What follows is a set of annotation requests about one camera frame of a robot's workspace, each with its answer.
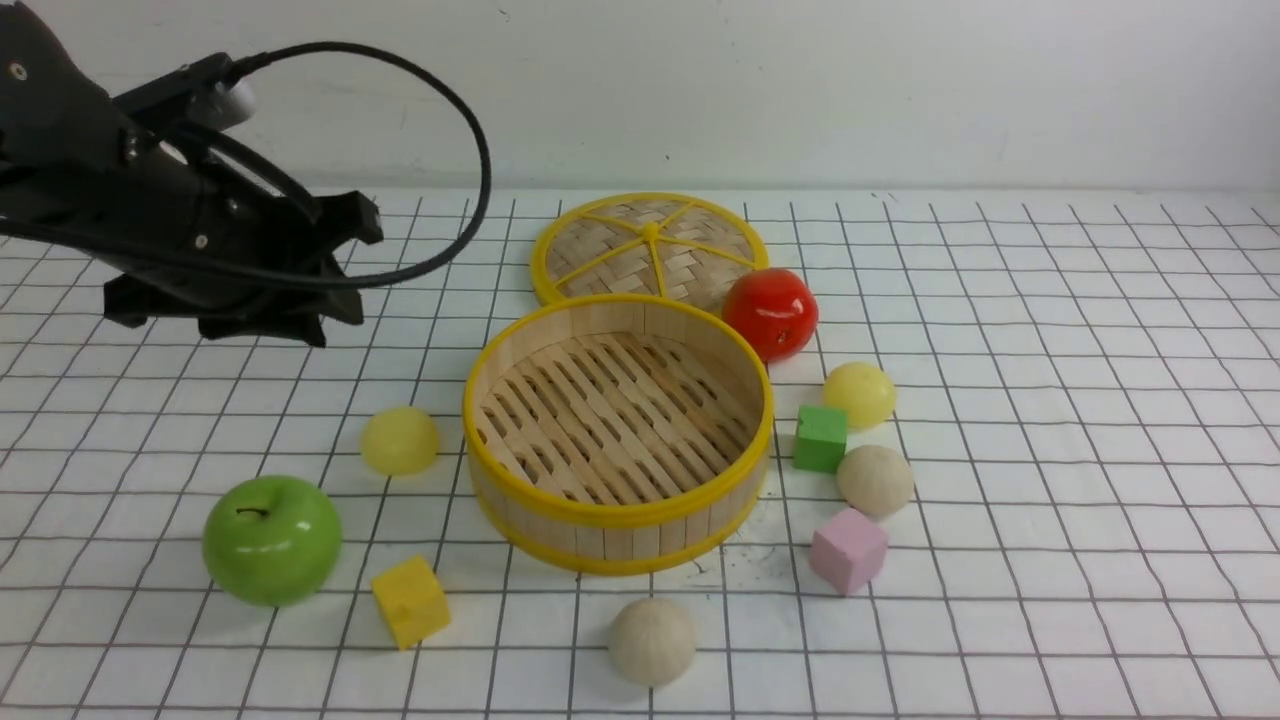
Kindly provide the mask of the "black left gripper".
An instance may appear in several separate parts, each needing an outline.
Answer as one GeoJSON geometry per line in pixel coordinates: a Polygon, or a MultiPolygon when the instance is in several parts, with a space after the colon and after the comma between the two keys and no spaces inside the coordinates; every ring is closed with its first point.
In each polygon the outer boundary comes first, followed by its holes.
{"type": "Polygon", "coordinates": [[[287,290],[183,269],[157,259],[221,261],[243,272],[338,281],[334,252],[384,240],[378,205],[361,192],[312,196],[260,156],[236,170],[212,152],[180,161],[151,150],[108,170],[68,169],[65,231],[101,240],[118,270],[102,288],[113,322],[192,318],[205,340],[265,337],[328,346],[323,322],[365,320],[357,290],[287,290]]]}

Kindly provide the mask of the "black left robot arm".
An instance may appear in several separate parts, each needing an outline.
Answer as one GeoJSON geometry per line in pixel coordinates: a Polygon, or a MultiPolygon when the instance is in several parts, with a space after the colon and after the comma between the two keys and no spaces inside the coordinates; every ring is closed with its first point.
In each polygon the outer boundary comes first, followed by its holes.
{"type": "Polygon", "coordinates": [[[137,328],[189,318],[206,340],[323,347],[326,319],[358,325],[337,250],[381,241],[358,192],[314,197],[233,140],[255,97],[212,54],[109,95],[20,1],[3,4],[3,218],[19,237],[96,238],[116,270],[102,314],[137,328]]]}

